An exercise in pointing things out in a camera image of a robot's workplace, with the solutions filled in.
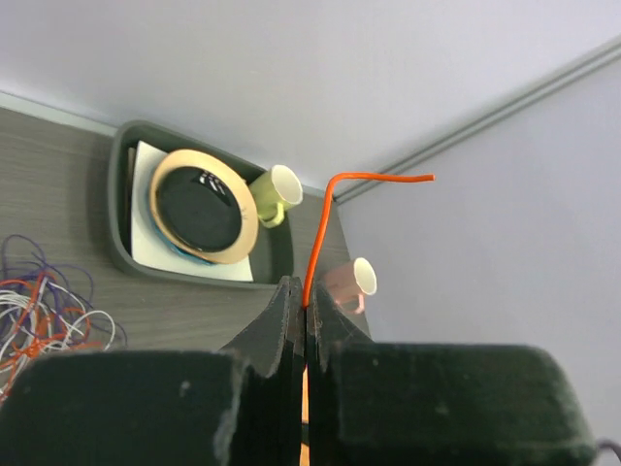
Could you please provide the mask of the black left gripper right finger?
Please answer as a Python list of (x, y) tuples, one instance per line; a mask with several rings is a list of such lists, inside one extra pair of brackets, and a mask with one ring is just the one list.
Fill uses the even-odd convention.
[(589, 465), (565, 372), (522, 345), (377, 343), (317, 285), (307, 310), (314, 465)]

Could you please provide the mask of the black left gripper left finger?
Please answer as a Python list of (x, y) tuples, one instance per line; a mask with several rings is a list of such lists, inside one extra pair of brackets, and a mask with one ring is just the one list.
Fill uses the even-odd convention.
[(295, 465), (302, 444), (302, 284), (206, 350), (47, 356), (1, 408), (5, 465)]

